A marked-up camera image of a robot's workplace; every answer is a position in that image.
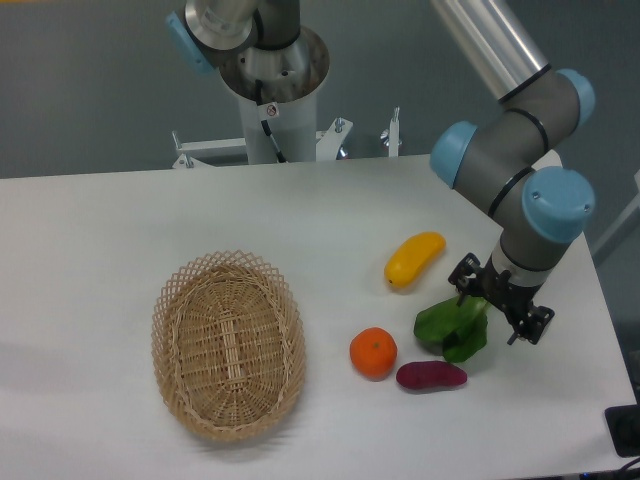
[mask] orange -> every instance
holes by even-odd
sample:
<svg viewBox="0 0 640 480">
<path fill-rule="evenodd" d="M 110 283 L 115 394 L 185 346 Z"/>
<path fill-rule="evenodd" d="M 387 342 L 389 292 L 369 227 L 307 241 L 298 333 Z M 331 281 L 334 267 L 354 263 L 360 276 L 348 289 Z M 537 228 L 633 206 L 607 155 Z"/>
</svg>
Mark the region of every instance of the orange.
<svg viewBox="0 0 640 480">
<path fill-rule="evenodd" d="M 349 354 L 358 372 L 370 380 L 382 380 L 393 369 L 398 347 L 388 332 L 372 327 L 356 335 L 351 341 Z"/>
</svg>

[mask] woven basket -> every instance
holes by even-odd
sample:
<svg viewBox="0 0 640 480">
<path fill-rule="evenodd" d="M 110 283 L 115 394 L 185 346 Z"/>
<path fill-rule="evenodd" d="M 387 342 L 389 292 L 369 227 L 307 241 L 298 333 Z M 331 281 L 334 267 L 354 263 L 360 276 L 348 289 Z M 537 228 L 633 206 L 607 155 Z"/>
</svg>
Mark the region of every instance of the woven basket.
<svg viewBox="0 0 640 480">
<path fill-rule="evenodd" d="M 275 425 L 304 382 L 302 323 L 288 285 L 240 251 L 198 258 L 171 277 L 155 307 L 152 354 L 171 413 L 215 440 Z"/>
</svg>

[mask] table surface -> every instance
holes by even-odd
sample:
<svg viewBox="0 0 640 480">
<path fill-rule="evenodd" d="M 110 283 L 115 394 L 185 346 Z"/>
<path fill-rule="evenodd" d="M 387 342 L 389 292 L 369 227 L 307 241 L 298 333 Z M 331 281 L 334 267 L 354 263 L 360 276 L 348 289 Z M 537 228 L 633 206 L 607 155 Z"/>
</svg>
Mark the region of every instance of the table surface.
<svg viewBox="0 0 640 480">
<path fill-rule="evenodd" d="M 0 478 L 505 479 L 622 465 L 603 411 L 635 400 L 583 237 L 536 298 L 556 311 L 539 345 L 507 346 L 492 311 L 462 389 L 413 395 L 354 372 L 349 343 L 374 325 L 395 337 L 397 366 L 434 358 L 413 338 L 416 313 L 454 295 L 453 267 L 469 251 L 485 262 L 499 236 L 427 159 L 0 181 Z M 445 254 L 412 290 L 390 291 L 386 260 L 426 230 L 447 238 Z M 280 425 L 220 445 L 163 404 L 151 316 L 180 266 L 236 249 L 290 284 L 307 379 Z"/>
</svg>

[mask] toy fruit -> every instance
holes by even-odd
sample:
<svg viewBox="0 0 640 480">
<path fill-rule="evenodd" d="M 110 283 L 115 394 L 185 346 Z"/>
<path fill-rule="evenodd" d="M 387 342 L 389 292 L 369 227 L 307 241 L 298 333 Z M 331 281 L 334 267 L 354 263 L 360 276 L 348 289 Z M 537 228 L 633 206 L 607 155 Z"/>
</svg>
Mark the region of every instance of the toy fruit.
<svg viewBox="0 0 640 480">
<path fill-rule="evenodd" d="M 442 347 L 446 361 L 464 362 L 487 344 L 490 306 L 479 297 L 467 297 L 460 306 L 457 296 L 450 298 L 420 312 L 413 333 L 427 346 Z"/>
<path fill-rule="evenodd" d="M 461 368 L 439 360 L 411 362 L 398 369 L 396 381 L 409 390 L 458 387 L 467 383 L 467 374 Z"/>
<path fill-rule="evenodd" d="M 398 347 L 385 330 L 372 327 L 360 332 L 349 347 L 351 363 L 370 380 L 385 378 L 396 362 Z"/>
<path fill-rule="evenodd" d="M 396 288 L 409 286 L 446 245 L 444 237 L 437 232 L 423 232 L 409 238 L 384 267 L 387 282 Z"/>
</svg>

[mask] sweet potato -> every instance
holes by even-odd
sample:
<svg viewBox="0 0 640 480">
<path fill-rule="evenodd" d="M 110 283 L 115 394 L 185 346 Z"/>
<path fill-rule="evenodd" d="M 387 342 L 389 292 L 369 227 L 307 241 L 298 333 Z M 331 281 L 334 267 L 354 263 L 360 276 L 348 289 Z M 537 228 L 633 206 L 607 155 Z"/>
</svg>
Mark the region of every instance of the sweet potato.
<svg viewBox="0 0 640 480">
<path fill-rule="evenodd" d="M 467 374 L 461 368 L 439 360 L 411 362 L 398 369 L 396 381 L 409 390 L 457 387 L 467 383 Z"/>
</svg>

